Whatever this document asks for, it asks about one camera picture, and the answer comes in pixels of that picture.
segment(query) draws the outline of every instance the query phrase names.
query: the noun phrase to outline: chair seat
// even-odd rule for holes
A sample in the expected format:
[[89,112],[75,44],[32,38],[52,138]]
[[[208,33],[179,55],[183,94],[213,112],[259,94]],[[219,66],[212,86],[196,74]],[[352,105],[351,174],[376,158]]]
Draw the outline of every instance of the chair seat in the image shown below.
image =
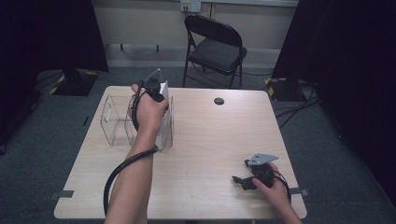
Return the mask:
[[[202,41],[189,55],[190,61],[230,73],[235,71],[238,64],[239,48],[223,44],[210,38]],[[246,48],[242,48],[242,60],[247,55]]]

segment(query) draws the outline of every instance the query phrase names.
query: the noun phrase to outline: vr controller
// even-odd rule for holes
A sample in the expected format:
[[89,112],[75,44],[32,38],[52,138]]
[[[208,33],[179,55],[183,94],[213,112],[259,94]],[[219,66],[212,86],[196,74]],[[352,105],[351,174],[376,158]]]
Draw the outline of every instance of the vr controller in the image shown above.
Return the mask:
[[165,99],[161,91],[161,82],[158,78],[150,77],[146,82],[143,82],[143,87],[145,88],[146,93],[156,102],[161,102]]
[[249,166],[248,162],[249,160],[245,160],[245,165],[250,167],[253,176],[242,179],[233,175],[233,181],[240,184],[243,190],[256,189],[257,187],[253,184],[252,179],[258,178],[265,186],[271,188],[274,185],[274,171],[270,164]]
[[276,160],[276,156],[256,153],[250,160],[245,160],[245,165],[250,167],[250,172],[253,176],[242,179],[233,175],[233,181],[240,184],[243,190],[256,189],[257,187],[253,184],[253,178],[258,178],[265,186],[271,188],[274,185],[274,170],[268,164],[269,161]]

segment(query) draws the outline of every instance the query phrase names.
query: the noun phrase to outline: chair backrest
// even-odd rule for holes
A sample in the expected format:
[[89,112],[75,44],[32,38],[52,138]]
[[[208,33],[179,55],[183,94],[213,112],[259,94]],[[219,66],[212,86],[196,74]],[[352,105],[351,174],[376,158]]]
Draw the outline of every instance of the chair backrest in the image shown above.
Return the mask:
[[190,15],[184,20],[187,31],[211,38],[224,44],[242,47],[242,38],[235,29],[225,23],[200,15]]

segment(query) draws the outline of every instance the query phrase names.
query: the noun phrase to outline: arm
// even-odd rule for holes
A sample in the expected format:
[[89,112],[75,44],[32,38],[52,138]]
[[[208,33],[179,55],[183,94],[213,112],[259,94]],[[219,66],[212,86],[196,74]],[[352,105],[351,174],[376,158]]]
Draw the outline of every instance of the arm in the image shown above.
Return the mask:
[[[269,162],[273,170],[278,171],[277,167]],[[282,216],[285,224],[302,224],[288,199],[285,186],[278,179],[274,179],[274,185],[269,189],[259,179],[253,178],[253,184],[267,196],[268,201],[275,207],[276,211]]]
[[[157,103],[147,94],[142,96],[137,111],[139,131],[127,159],[155,146],[166,106],[166,101]],[[147,223],[152,164],[153,155],[149,155],[120,172],[111,191],[105,223]]]

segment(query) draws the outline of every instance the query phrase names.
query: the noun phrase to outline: forearm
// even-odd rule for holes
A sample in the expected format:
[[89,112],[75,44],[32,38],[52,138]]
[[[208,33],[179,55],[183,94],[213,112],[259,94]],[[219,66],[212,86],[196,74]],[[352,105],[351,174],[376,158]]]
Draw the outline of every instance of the forearm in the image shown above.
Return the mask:
[[[127,159],[153,148],[155,137],[154,131],[139,130]],[[106,223],[147,223],[152,164],[153,155],[149,155],[120,172],[111,192]]]
[[300,220],[300,218],[297,216],[296,212],[294,209],[291,207],[290,204],[277,208],[276,209],[279,214],[282,216],[283,221],[285,224],[302,224],[303,222]]

